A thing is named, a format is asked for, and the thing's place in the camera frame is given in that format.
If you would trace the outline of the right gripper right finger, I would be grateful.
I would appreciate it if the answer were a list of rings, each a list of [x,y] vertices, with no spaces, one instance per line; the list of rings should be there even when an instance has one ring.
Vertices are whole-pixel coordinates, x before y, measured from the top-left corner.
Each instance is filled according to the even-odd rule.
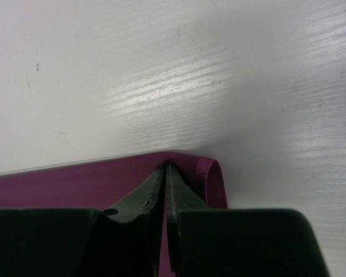
[[[167,237],[176,276],[328,276],[310,222],[294,209],[214,209],[166,167]]]

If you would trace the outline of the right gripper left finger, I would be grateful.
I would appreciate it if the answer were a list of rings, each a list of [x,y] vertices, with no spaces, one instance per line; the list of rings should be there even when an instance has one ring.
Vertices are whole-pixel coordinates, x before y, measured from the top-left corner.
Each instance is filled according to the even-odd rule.
[[[158,276],[164,177],[102,211],[0,209],[0,276]]]

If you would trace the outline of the purple cloth napkin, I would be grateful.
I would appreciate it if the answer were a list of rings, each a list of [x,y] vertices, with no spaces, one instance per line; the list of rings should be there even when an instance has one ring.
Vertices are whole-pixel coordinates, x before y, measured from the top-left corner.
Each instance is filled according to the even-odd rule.
[[[107,208],[139,186],[158,165],[166,162],[173,162],[186,185],[211,207],[228,207],[218,161],[188,154],[156,152],[2,175],[0,208]]]

